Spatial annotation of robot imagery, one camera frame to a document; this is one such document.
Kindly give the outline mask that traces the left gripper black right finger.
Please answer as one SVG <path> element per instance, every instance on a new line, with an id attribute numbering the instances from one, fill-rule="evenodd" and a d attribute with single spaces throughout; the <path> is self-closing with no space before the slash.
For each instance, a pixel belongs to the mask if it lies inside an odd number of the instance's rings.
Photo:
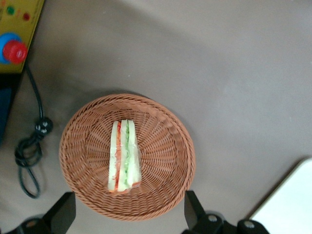
<path id="1" fill-rule="evenodd" d="M 267 234 L 267 229 L 259 222 L 242 219 L 237 225 L 224 220 L 215 213 L 204 211 L 194 191 L 186 191 L 184 216 L 188 228 L 184 234 Z"/>

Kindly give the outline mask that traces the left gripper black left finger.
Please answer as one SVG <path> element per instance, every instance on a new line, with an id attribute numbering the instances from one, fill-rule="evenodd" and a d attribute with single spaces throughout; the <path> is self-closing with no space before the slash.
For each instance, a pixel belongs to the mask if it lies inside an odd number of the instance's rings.
<path id="1" fill-rule="evenodd" d="M 75 193 L 66 192 L 41 218 L 31 218 L 14 229 L 16 234 L 65 234 L 76 218 Z"/>

